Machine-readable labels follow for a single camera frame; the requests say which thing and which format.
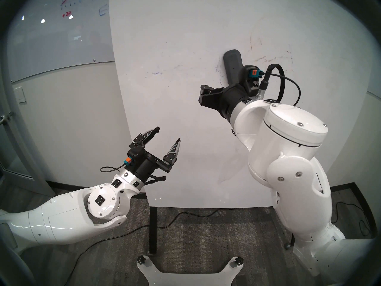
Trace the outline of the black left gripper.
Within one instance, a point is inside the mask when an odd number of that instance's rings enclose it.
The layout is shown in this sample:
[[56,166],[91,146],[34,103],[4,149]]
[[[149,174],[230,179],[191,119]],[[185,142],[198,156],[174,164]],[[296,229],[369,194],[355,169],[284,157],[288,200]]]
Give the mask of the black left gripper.
[[[160,131],[160,127],[148,130],[143,134],[138,134],[129,148],[134,148],[137,146],[145,147],[145,145]],[[170,172],[171,168],[175,164],[179,149],[180,149],[180,138],[173,144],[168,153],[163,157],[163,160],[158,159],[151,153],[147,151],[142,151],[141,154],[134,158],[135,166],[133,174],[141,180],[144,185],[150,185],[156,182],[162,182],[166,180],[166,176],[154,176],[153,172],[156,169],[160,169],[167,173]]]

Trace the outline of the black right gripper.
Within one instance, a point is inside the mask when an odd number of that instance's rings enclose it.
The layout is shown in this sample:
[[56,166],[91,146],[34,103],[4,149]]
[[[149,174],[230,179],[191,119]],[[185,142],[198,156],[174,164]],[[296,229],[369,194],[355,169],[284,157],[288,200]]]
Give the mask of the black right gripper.
[[235,124],[238,114],[247,103],[253,101],[241,84],[233,84],[224,88],[200,86],[199,103],[201,106],[214,109],[231,125]]

